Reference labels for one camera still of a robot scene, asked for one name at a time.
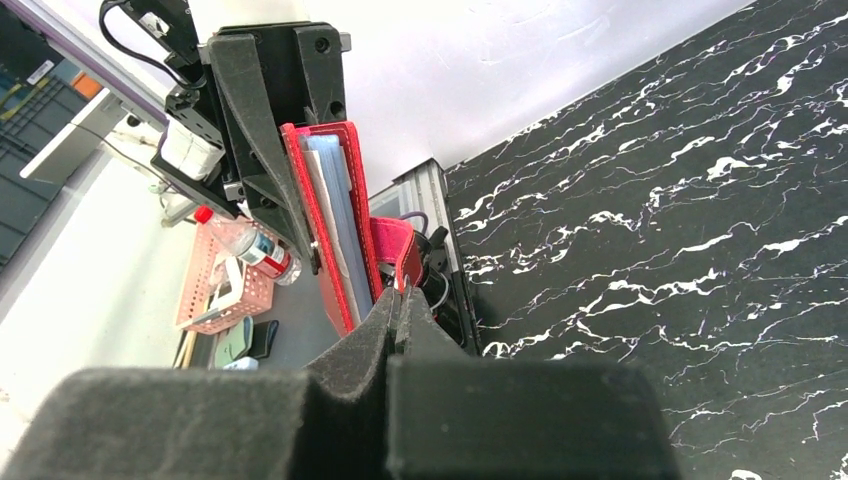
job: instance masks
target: plastic water bottle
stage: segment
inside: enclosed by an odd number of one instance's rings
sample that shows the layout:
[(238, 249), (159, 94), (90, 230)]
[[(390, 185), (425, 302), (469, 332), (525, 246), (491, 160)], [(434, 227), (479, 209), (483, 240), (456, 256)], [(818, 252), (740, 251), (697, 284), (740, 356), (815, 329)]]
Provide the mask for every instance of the plastic water bottle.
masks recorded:
[(275, 243), (250, 223), (229, 220), (209, 207), (198, 208), (194, 219), (206, 225), (227, 251), (273, 278), (277, 285), (291, 285), (300, 276), (300, 260), (287, 252), (282, 242)]

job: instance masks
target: black cable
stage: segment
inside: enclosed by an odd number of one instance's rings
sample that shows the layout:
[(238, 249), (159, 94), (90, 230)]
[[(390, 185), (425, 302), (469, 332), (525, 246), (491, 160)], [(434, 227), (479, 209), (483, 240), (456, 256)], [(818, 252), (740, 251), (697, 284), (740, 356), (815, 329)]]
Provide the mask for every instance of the black cable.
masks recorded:
[(174, 187), (174, 185), (173, 185), (171, 182), (169, 182), (168, 180), (166, 180), (166, 179), (165, 179), (165, 177), (163, 177), (162, 175), (160, 175), (160, 174), (159, 174), (156, 170), (153, 170), (152, 168), (148, 167), (147, 165), (145, 165), (145, 164), (143, 164), (143, 163), (139, 162), (138, 160), (136, 160), (136, 159), (134, 159), (134, 158), (130, 157), (129, 155), (127, 155), (126, 153), (122, 152), (122, 151), (121, 151), (121, 150), (119, 150), (117, 147), (115, 147), (115, 145), (112, 145), (112, 143), (111, 143), (111, 142), (109, 142), (109, 140), (106, 140), (106, 138), (105, 138), (105, 137), (103, 137), (103, 135), (100, 135), (99, 133), (97, 133), (97, 132), (95, 132), (95, 131), (93, 131), (93, 130), (89, 129), (88, 127), (83, 127), (82, 125), (76, 124), (76, 123), (74, 123), (74, 122), (68, 122), (68, 125), (73, 125), (73, 126), (75, 126), (75, 127), (79, 128), (80, 130), (83, 130), (83, 131), (85, 131), (85, 132), (88, 132), (89, 134), (94, 135), (95, 137), (99, 138), (101, 142), (105, 143), (106, 145), (109, 145), (109, 147), (110, 147), (112, 150), (116, 151), (116, 152), (118, 153), (118, 155), (120, 155), (120, 156), (122, 156), (122, 157), (126, 158), (127, 160), (129, 160), (129, 161), (130, 161), (130, 162), (132, 162), (133, 164), (135, 164), (135, 165), (137, 165), (137, 166), (139, 166), (139, 167), (143, 168), (143, 169), (144, 169), (144, 170), (146, 170), (148, 173), (150, 173), (150, 174), (151, 174), (151, 175), (153, 175), (154, 177), (156, 177), (156, 178), (158, 178), (159, 180), (161, 180), (161, 181), (162, 181), (162, 183), (164, 183), (165, 185), (167, 185), (167, 188), (174, 188), (174, 189), (176, 190), (176, 187)]
[(140, 60), (148, 65), (152, 65), (158, 68), (159, 70), (162, 70), (163, 72), (168, 74), (168, 76), (171, 77), (177, 83), (177, 85), (186, 90), (199, 90), (206, 86), (205, 76), (201, 77), (200, 80), (195, 83), (186, 83), (178, 75), (172, 72), (170, 68), (166, 67), (161, 62), (157, 62), (156, 60), (153, 60), (150, 57), (146, 57), (138, 52), (130, 50), (129, 48), (123, 46), (121, 42), (119, 42), (114, 36), (112, 36), (112, 33), (109, 32), (109, 27), (106, 26), (106, 14), (109, 13), (109, 10), (111, 10), (112, 8), (123, 5), (128, 1), (129, 0), (105, 0), (103, 3), (100, 4), (100, 18), (98, 23), (100, 24), (100, 32), (103, 34), (103, 38), (105, 38), (106, 41), (109, 42), (109, 45), (112, 45), (118, 51), (124, 53), (125, 55), (129, 55), (130, 57), (136, 60)]

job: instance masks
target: cable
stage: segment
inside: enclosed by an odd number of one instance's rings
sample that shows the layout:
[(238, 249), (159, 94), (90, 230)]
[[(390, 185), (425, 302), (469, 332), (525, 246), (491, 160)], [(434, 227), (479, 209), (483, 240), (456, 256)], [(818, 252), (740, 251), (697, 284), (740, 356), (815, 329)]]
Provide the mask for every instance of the cable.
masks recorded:
[(442, 279), (444, 279), (444, 281), (445, 281), (445, 293), (442, 294), (442, 298), (440, 298), (439, 301), (436, 302), (435, 305), (430, 307), (431, 312), (435, 312), (437, 308), (444, 305), (445, 302), (448, 299), (448, 293), (450, 293), (450, 282), (448, 281), (448, 278), (445, 277), (445, 275), (442, 272), (436, 272), (436, 273), (438, 273), (442, 277)]
[(119, 42), (114, 36), (112, 36), (112, 33), (109, 32), (109, 27), (106, 26), (106, 14), (109, 13), (109, 10), (113, 9), (114, 7), (123, 5), (128, 1), (129, 0), (105, 0), (103, 3), (100, 4), (100, 18), (98, 22), (100, 25), (100, 33), (103, 34), (103, 37), (106, 39), (107, 42), (109, 42), (109, 45), (112, 45), (118, 51), (125, 55), (129, 55), (130, 57), (136, 60), (140, 60), (148, 65), (152, 65), (158, 68), (159, 70), (162, 70), (163, 72), (168, 74), (168, 76), (171, 77), (177, 83), (177, 85), (186, 90), (199, 90), (206, 86), (205, 76), (201, 77), (200, 80), (195, 83), (186, 83), (174, 72), (172, 72), (170, 68), (166, 67), (161, 62), (157, 62), (156, 60), (153, 60), (150, 57), (146, 57), (138, 52), (130, 50), (129, 48), (123, 46), (121, 42)]
[(99, 139), (100, 139), (100, 141), (102, 141), (102, 142), (103, 142), (103, 143), (105, 143), (106, 145), (109, 145), (109, 147), (110, 147), (112, 150), (116, 151), (116, 152), (118, 153), (118, 155), (120, 155), (120, 156), (122, 156), (122, 157), (126, 158), (127, 160), (129, 160), (129, 161), (130, 161), (130, 162), (132, 162), (133, 164), (137, 165), (138, 167), (143, 168), (143, 169), (144, 169), (144, 170), (146, 170), (148, 173), (150, 173), (150, 174), (151, 174), (151, 175), (153, 175), (154, 177), (156, 177), (156, 178), (158, 178), (159, 180), (161, 180), (161, 181), (162, 181), (162, 183), (164, 183), (165, 185), (167, 185), (167, 187), (168, 187), (168, 188), (173, 188), (174, 190), (176, 190), (176, 187), (174, 187), (174, 185), (173, 185), (171, 182), (169, 182), (168, 180), (166, 180), (166, 179), (165, 179), (165, 177), (163, 177), (162, 175), (160, 175), (158, 172), (156, 172), (156, 171), (155, 171), (155, 170), (153, 170), (152, 168), (148, 167), (147, 165), (145, 165), (145, 164), (143, 164), (143, 163), (139, 162), (138, 160), (136, 160), (136, 159), (134, 159), (134, 158), (130, 157), (130, 156), (129, 156), (129, 155), (127, 155), (126, 153), (124, 153), (124, 152), (122, 152), (121, 150), (119, 150), (119, 149), (118, 149), (115, 145), (112, 145), (112, 143), (111, 143), (109, 140), (106, 140), (106, 138), (105, 138), (105, 137), (103, 137), (103, 135), (100, 135), (99, 133), (97, 133), (97, 132), (95, 132), (95, 131), (92, 131), (92, 130), (91, 130), (91, 129), (89, 129), (88, 127), (83, 127), (82, 125), (76, 124), (76, 123), (74, 123), (74, 122), (68, 122), (68, 125), (73, 125), (73, 126), (75, 126), (75, 127), (79, 128), (80, 130), (83, 130), (83, 131), (85, 131), (85, 132), (88, 132), (89, 134), (94, 135), (95, 137), (99, 138)]
[[(173, 188), (174, 188), (173, 185), (169, 185), (167, 188), (165, 188), (165, 190), (162, 191), (162, 193), (159, 194), (159, 206), (162, 207), (162, 211), (165, 212), (166, 216), (168, 215), (168, 207), (165, 205), (165, 199), (162, 198), (162, 197), (164, 195), (169, 194), (169, 193), (172, 194), (172, 195), (182, 195), (180, 192), (178, 192), (176, 190), (172, 190)], [(189, 218), (184, 218), (183, 222), (191, 224), (191, 225), (197, 225), (197, 222), (195, 222), (194, 220), (191, 220)]]
[(427, 216), (426, 213), (415, 210), (412, 212), (407, 212), (400, 216), (398, 220), (409, 220), (410, 218), (418, 217), (424, 222), (424, 227), (421, 228), (421, 233), (427, 233), (427, 227), (430, 226), (430, 217)]

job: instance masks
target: white paper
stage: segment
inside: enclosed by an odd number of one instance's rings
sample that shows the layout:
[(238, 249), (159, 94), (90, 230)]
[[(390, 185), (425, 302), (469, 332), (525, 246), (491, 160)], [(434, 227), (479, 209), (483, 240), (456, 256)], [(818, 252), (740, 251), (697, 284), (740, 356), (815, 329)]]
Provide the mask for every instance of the white paper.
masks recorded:
[(362, 319), (359, 315), (359, 306), (356, 303), (356, 296), (353, 293), (353, 282), (350, 279), (350, 270), (347, 267), (347, 261), (345, 260), (345, 256), (341, 248), (341, 242), (339, 241), (339, 230), (337, 228), (336, 218), (333, 215), (333, 208), (330, 203), (330, 192), (327, 190), (327, 182), (324, 179), (324, 173), (321, 170), (321, 157), (316, 151), (305, 150), (303, 152), (303, 158), (306, 161), (306, 167), (309, 169), (309, 177), (312, 180), (315, 195), (318, 197), (318, 205), (321, 207), (321, 212), (324, 214), (324, 222), (327, 224), (330, 241), (333, 243), (333, 253), (336, 255), (336, 262), (339, 265), (339, 272), (342, 275), (345, 296), (350, 302), (350, 314), (353, 317), (353, 323), (354, 325), (359, 325), (362, 323)]

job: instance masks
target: white wall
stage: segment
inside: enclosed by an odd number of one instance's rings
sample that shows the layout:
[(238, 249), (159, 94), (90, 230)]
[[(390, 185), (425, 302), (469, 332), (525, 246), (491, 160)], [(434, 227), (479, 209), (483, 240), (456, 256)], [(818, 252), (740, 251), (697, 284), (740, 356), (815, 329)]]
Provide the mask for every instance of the white wall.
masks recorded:
[[(304, 2), (353, 35), (348, 114), (377, 192), (431, 156), (448, 166), (477, 155), (751, 0)], [(47, 3), (97, 24), (99, 1)], [(137, 27), (116, 30), (161, 55)]]

